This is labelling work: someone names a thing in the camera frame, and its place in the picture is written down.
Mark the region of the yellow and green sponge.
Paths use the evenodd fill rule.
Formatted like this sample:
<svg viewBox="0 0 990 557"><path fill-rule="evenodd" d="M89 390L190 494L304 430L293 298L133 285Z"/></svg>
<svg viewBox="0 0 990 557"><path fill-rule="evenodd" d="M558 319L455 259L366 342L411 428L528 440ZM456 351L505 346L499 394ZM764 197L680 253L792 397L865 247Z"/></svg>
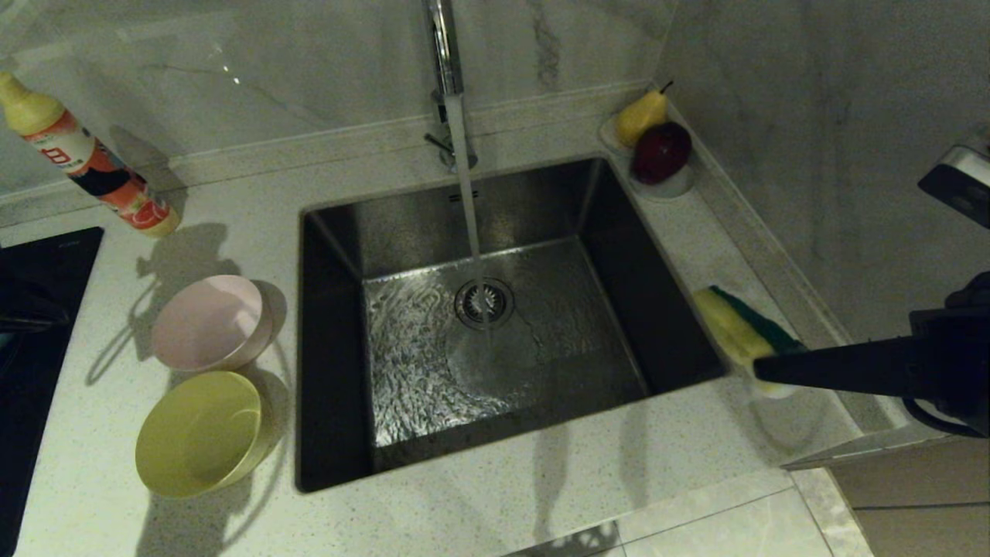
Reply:
<svg viewBox="0 0 990 557"><path fill-rule="evenodd" d="M799 385L772 383L756 377L757 360L806 352L799 339L777 321L758 313L746 301L717 285L696 290L692 300L722 352L745 373L753 394L783 399L799 392Z"/></svg>

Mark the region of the yellow detergent bottle red label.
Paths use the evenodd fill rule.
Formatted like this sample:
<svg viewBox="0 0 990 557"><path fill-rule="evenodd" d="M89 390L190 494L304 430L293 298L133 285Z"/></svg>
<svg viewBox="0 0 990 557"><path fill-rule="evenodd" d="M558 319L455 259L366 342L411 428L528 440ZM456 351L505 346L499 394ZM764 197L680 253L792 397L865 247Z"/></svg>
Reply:
<svg viewBox="0 0 990 557"><path fill-rule="evenodd" d="M0 71L0 107L15 134L131 228L149 237L164 237L180 225L176 208L157 200L144 177L89 132L60 100L32 91L13 74Z"/></svg>

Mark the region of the pink plastic bowl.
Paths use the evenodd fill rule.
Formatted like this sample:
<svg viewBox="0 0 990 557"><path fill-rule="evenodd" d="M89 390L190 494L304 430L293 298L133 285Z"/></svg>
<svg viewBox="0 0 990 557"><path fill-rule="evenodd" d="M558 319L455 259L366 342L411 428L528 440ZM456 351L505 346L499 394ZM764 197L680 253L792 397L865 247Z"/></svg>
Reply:
<svg viewBox="0 0 990 557"><path fill-rule="evenodd" d="M274 325L254 282L213 275L191 283L159 311L152 353L177 371L234 371L261 355Z"/></svg>

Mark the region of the yellow plastic bowl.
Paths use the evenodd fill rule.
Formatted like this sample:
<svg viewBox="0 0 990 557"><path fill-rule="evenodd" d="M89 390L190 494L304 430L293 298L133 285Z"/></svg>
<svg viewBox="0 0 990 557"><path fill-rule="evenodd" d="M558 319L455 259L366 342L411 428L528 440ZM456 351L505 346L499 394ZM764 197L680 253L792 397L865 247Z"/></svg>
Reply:
<svg viewBox="0 0 990 557"><path fill-rule="evenodd" d="M135 469L156 496L198 497L243 480L273 444L272 411L257 385L236 371L208 371L171 389L146 416Z"/></svg>

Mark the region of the chrome faucet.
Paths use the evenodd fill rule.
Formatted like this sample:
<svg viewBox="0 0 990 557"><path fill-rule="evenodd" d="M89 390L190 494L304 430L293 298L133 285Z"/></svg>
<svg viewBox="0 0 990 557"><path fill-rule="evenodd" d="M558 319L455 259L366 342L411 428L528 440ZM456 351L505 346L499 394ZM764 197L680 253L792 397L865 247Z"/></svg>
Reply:
<svg viewBox="0 0 990 557"><path fill-rule="evenodd" d="M450 173L473 169L478 158L467 134L464 80L452 0L421 0L421 3L435 75L435 88L430 94L435 133L428 132L424 139L439 150L439 159Z"/></svg>

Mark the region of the stainless steel sink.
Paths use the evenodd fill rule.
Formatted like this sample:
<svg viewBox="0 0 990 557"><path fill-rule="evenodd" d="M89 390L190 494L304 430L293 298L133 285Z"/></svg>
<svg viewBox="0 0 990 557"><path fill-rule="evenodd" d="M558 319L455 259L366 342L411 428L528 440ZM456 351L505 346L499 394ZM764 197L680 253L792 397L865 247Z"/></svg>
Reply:
<svg viewBox="0 0 990 557"><path fill-rule="evenodd" d="M301 218L296 483L304 493L720 378L614 166L579 159ZM471 330L461 285L507 283Z"/></svg>

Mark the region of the metal sink drain strainer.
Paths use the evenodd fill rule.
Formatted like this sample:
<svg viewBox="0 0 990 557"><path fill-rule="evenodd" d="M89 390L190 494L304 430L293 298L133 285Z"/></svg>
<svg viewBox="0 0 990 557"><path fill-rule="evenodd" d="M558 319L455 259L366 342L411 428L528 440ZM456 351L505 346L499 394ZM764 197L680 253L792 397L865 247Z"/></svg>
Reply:
<svg viewBox="0 0 990 557"><path fill-rule="evenodd" d="M504 325L515 310L515 296L507 283L484 276L461 285L455 296L457 319L471 330L493 330Z"/></svg>

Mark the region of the black induction cooktop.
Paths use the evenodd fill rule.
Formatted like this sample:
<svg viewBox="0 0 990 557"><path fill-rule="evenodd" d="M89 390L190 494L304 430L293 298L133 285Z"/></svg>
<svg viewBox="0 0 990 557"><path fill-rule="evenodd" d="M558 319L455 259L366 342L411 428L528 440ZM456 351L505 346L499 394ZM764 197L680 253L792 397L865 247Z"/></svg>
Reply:
<svg viewBox="0 0 990 557"><path fill-rule="evenodd" d="M72 328L103 229L91 227L0 248L0 279L45 289L70 324L42 333L0 333L0 557L13 557L29 486Z"/></svg>

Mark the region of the light wooden cabinet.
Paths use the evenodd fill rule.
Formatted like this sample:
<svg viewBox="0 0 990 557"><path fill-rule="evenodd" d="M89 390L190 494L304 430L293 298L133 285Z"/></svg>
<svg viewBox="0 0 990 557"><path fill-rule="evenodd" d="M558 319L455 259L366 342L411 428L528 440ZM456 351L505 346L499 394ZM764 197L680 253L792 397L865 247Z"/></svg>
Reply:
<svg viewBox="0 0 990 557"><path fill-rule="evenodd" d="M990 440L922 442L791 476L832 557L990 557Z"/></svg>

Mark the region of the small white dish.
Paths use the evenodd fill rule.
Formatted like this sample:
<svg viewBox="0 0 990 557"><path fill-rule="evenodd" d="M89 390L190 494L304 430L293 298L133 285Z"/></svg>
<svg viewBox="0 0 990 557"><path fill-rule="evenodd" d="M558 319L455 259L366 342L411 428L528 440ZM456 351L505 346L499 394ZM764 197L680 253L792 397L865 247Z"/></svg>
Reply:
<svg viewBox="0 0 990 557"><path fill-rule="evenodd" d="M633 148L626 147L618 138L616 134L616 116L618 113L612 113L607 120L599 127L599 138L603 142L604 146L608 148L609 152L613 155L618 156L621 162L625 162L628 168L632 168L633 161ZM655 203L665 203L669 200L675 200L675 198L680 197L689 191L693 190L695 183L695 173L691 168L689 163L683 166L682 169L678 170L673 176L668 177L665 181L661 183L650 184L641 183L639 180L634 179L633 174L629 174L630 186L632 186L633 191L643 197L644 200L650 200Z"/></svg>

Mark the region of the dark red apple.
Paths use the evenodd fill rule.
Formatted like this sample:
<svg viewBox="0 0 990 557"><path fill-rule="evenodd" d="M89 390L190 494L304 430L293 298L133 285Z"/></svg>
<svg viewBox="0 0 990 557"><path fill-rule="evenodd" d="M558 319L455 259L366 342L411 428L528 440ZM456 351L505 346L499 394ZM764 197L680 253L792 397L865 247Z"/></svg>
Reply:
<svg viewBox="0 0 990 557"><path fill-rule="evenodd" d="M692 138L683 126L666 122L647 129L634 147L630 174L636 181L656 186L687 165L693 151Z"/></svg>

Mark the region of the yellow pear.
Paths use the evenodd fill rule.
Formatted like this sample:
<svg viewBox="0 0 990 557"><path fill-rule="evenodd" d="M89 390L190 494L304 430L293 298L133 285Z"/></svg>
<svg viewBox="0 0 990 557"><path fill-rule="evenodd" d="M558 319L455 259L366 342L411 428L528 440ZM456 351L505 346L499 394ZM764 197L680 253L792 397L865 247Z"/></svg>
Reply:
<svg viewBox="0 0 990 557"><path fill-rule="evenodd" d="M666 92L673 84L671 80L661 88L650 89L619 112L614 123L619 145L631 149L646 130L665 123L669 103Z"/></svg>

